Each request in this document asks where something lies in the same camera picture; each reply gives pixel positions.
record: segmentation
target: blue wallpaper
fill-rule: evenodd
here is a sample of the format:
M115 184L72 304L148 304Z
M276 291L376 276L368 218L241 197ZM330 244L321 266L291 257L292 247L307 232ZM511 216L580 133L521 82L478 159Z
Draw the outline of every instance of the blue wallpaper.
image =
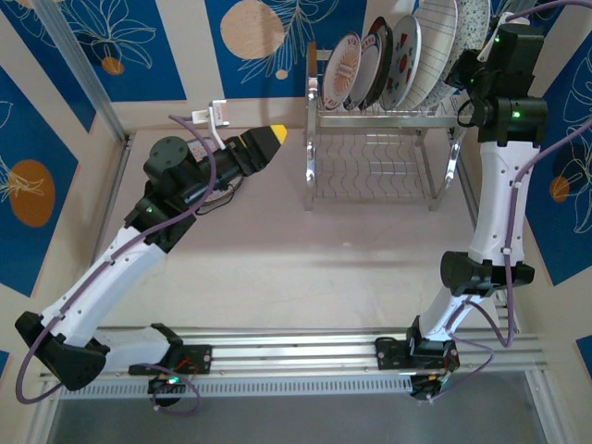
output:
M16 0L0 0L0 6L12 11L13 26L62 95L76 89L35 13ZM58 6L111 101L186 99L154 0L64 0Z
M78 161L0 68L0 283L31 296Z
M2 380L2 374L8 362L8 353L0 350L0 380Z
M362 33L366 0L205 0L228 99L304 96L306 45Z
M592 33L545 93L543 150L592 117ZM535 166L526 216L554 285L592 265L592 131Z
M89 131L96 111L36 14L16 0L0 0L0 9L37 59L49 80L62 94L81 125Z
M577 348L582 355L586 370L592 378L592 336L586 336L585 338L578 339L575 343L577 344Z

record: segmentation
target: white table surface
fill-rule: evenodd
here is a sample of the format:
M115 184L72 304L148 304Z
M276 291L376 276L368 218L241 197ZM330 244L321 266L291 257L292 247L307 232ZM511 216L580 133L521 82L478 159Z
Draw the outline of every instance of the white table surface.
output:
M168 135L190 138L183 130L135 135L104 246L142 197L150 149ZM425 143L438 185L448 142L432 130ZM408 327L438 293L440 256L466 250L472 238L459 181L436 212L326 201L306 212L304 171L302 130L292 129L271 164L247 178L231 204L199 217L103 325ZM497 319L493 303L485 306ZM477 313L462 324L486 326Z

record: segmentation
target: orange circle pattern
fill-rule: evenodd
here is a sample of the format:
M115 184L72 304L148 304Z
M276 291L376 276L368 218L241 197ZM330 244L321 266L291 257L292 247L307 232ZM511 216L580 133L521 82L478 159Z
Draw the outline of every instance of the orange circle pattern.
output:
M23 224L33 228L44 226L52 216L56 203L56 186L51 172L36 160L21 160L11 172L29 182L43 181L36 188L39 193L21 189L11 192L8 199L12 212Z
M551 181L549 192L555 202L565 202L570 195L570 182L565 177L558 176Z
M118 76L120 74L123 74L123 71L125 71L123 63L121 63L114 57L105 57L101 62L101 66L107 73L111 74L112 76Z

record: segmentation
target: white plate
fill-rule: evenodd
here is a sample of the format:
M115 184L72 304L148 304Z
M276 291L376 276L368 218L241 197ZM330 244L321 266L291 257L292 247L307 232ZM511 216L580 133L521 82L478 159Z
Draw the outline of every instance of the white plate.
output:
M411 90L399 109L414 109L438 82L454 44L458 12L455 0L425 0L413 13L422 29L422 53Z
M386 110L399 106L411 89L422 46L422 32L414 16L405 16L399 20L392 35L390 72L380 96L380 105Z
M378 68L380 67L380 57L382 56L382 42L378 34L372 33L366 35L361 42L362 56L360 58L360 69L355 78L350 95L343 107L351 110L364 101L366 96L370 93L370 89L374 84L374 80L378 75Z
M374 84L370 87L370 92L366 95L363 102L360 103L360 109L366 109L380 98L380 95L385 89L387 79L390 73L390 61L392 60L392 29L384 17L378 17L370 26L368 34L375 32L380 38L382 44L382 55L380 57L380 64L378 65L378 73L374 80Z
M442 71L436 86L421 103L422 106L434 106L450 97L456 91L444 80L450 74L452 65L458 60L465 49L480 49L487 38L489 29L489 0L457 0L459 11L456 38L450 51L446 67Z
M325 109L337 108L350 94L360 68L362 46L355 32L346 34L331 53L323 78Z

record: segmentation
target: white bracket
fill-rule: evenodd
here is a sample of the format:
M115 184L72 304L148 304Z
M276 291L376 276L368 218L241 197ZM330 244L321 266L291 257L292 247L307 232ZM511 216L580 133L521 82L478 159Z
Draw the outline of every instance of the white bracket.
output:
M207 128L212 139L216 141L216 146L220 150L223 150L226 147L216 130L218 127L227 127L230 125L230 122L228 121L228 106L226 100L213 100L210 102L207 109L191 112L191 120L193 125L207 123Z

